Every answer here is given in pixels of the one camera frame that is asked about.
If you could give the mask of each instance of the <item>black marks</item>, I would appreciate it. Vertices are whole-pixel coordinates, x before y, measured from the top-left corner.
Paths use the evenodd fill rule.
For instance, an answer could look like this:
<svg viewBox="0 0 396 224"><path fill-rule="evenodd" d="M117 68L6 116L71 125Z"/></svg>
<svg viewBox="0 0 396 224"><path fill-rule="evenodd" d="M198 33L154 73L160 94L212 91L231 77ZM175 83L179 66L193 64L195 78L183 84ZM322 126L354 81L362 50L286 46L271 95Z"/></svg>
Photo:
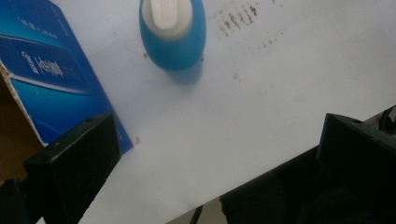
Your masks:
<svg viewBox="0 0 396 224"><path fill-rule="evenodd" d="M228 21L225 21L224 24L227 26L228 29L231 29L230 23Z"/></svg>
<svg viewBox="0 0 396 224"><path fill-rule="evenodd" d="M254 23L259 15L258 4L251 0L231 1L219 10L211 17L217 21L219 38L230 36Z"/></svg>
<svg viewBox="0 0 396 224"><path fill-rule="evenodd" d="M239 19L241 20L241 22L245 23L245 19L244 19L244 16L242 15L242 13L238 12L238 16L239 16Z"/></svg>
<svg viewBox="0 0 396 224"><path fill-rule="evenodd" d="M246 9L244 9L244 11L247 14L249 24L253 23L253 20L251 19L251 16L248 14L248 11Z"/></svg>
<svg viewBox="0 0 396 224"><path fill-rule="evenodd" d="M242 79L238 76L237 73L234 73L234 74L233 74L233 79L237 80L238 82L241 82L241 81L242 81Z"/></svg>
<svg viewBox="0 0 396 224"><path fill-rule="evenodd" d="M228 36L227 31L224 29L223 26L219 25L220 30L225 34L225 36Z"/></svg>
<svg viewBox="0 0 396 224"><path fill-rule="evenodd" d="M255 8L255 7L250 6L250 11L253 12L253 15L254 15L255 17L257 17L257 11L256 11L256 8Z"/></svg>
<svg viewBox="0 0 396 224"><path fill-rule="evenodd" d="M234 26L238 27L238 30L241 29L241 27L239 26L239 23L235 20L235 17L233 16L233 14L228 14L228 16L230 17L231 22L233 23Z"/></svg>

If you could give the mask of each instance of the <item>white desk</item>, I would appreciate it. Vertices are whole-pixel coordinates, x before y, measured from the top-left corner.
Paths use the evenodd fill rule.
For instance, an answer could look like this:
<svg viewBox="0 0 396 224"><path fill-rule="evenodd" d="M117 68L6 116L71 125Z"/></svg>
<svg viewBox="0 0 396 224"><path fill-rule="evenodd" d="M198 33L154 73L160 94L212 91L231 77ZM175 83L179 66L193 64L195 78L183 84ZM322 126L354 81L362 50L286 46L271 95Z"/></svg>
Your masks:
<svg viewBox="0 0 396 224"><path fill-rule="evenodd" d="M138 0L55 2L140 139L81 223L164 223L317 145L326 112L396 104L393 0L204 0L204 70L187 87L144 57Z"/></svg>

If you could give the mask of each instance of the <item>black plastic object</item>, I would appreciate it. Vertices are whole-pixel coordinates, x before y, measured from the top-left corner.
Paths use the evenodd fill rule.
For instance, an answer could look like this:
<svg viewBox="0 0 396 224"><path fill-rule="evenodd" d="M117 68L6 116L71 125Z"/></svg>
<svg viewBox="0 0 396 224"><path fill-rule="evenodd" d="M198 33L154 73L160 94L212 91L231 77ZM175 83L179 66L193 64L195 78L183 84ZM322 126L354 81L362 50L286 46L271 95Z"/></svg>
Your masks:
<svg viewBox="0 0 396 224"><path fill-rule="evenodd" d="M114 116L87 119L24 163L47 224L78 223L120 160Z"/></svg>
<svg viewBox="0 0 396 224"><path fill-rule="evenodd" d="M356 119L328 114L318 159L383 223L396 222L396 139Z"/></svg>
<svg viewBox="0 0 396 224"><path fill-rule="evenodd" d="M17 179L0 183L0 223L31 224L21 184Z"/></svg>

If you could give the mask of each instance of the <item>black device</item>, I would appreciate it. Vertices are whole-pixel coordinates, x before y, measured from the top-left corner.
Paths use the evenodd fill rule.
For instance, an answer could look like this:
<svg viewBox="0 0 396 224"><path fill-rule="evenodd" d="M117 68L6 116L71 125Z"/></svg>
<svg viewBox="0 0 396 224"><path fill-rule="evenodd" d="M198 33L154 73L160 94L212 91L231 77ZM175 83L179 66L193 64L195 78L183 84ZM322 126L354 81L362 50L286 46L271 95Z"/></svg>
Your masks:
<svg viewBox="0 0 396 224"><path fill-rule="evenodd" d="M0 186L0 223L78 223L120 157L112 113L82 121L24 163L25 180Z"/></svg>

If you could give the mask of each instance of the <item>blue box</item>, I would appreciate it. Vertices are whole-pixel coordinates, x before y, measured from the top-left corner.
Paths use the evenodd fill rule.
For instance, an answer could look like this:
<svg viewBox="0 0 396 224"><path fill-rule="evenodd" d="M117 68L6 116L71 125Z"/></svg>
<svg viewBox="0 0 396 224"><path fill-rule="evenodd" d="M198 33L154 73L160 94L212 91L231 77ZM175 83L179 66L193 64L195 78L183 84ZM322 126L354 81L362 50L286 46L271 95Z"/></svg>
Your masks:
<svg viewBox="0 0 396 224"><path fill-rule="evenodd" d="M48 0L2 0L0 72L43 145L113 111L62 11ZM117 120L120 148L132 148Z"/></svg>

